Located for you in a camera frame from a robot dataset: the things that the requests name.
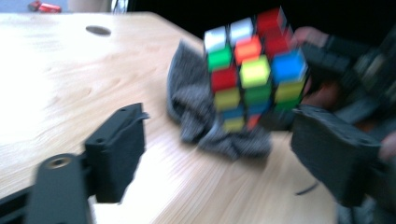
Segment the light wood tabletop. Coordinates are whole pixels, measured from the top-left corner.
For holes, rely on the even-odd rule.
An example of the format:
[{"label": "light wood tabletop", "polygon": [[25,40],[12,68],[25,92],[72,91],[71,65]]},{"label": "light wood tabletop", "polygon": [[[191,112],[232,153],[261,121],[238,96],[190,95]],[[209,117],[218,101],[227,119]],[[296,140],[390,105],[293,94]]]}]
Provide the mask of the light wood tabletop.
[{"label": "light wood tabletop", "polygon": [[[109,36],[86,31],[100,25]],[[83,142],[111,114],[143,103],[147,151],[121,204],[97,223],[334,223],[334,202],[274,133],[267,160],[231,161],[180,142],[166,79],[180,40],[202,40],[153,13],[0,14],[0,198],[34,184],[37,165]]]}]

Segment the wood surface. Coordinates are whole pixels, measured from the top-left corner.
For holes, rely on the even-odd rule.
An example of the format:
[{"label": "wood surface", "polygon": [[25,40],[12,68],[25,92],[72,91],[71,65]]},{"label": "wood surface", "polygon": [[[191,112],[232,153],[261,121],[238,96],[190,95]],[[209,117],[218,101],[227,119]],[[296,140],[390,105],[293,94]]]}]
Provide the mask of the wood surface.
[{"label": "wood surface", "polygon": [[[110,36],[86,31],[100,25]],[[83,142],[117,109],[143,103],[147,151],[121,204],[92,202],[97,223],[334,223],[334,202],[274,133],[267,160],[230,161],[180,142],[166,79],[180,40],[153,13],[0,15],[0,198],[34,184],[37,165]]]}]

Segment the rubik's cube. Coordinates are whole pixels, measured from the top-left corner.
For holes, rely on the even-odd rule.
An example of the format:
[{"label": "rubik's cube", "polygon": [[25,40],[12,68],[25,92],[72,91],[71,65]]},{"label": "rubik's cube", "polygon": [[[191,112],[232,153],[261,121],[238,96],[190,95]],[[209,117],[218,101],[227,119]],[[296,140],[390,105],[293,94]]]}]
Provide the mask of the rubik's cube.
[{"label": "rubik's cube", "polygon": [[225,131],[252,128],[262,113],[300,103],[306,64],[281,7],[208,30],[204,45]]}]

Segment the crumpled gray fabric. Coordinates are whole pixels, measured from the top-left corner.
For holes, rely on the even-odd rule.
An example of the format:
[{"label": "crumpled gray fabric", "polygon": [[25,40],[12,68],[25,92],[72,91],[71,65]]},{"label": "crumpled gray fabric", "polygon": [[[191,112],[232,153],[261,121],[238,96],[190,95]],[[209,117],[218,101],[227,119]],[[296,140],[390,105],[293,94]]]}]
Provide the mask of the crumpled gray fabric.
[{"label": "crumpled gray fabric", "polygon": [[262,127],[238,133],[222,130],[213,105],[204,55],[183,41],[171,62],[166,100],[167,114],[180,124],[183,142],[198,144],[202,150],[217,152],[232,160],[269,155],[271,136]]}]

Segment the dark background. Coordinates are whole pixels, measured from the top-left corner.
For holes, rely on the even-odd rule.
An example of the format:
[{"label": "dark background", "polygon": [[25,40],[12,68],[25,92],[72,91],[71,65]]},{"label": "dark background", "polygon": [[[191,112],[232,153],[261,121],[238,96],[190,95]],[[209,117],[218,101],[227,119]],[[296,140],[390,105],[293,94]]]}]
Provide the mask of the dark background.
[{"label": "dark background", "polygon": [[133,0],[129,11],[153,11],[202,38],[217,26],[282,6],[292,29],[314,26],[333,35],[378,45],[396,22],[396,1]]}]

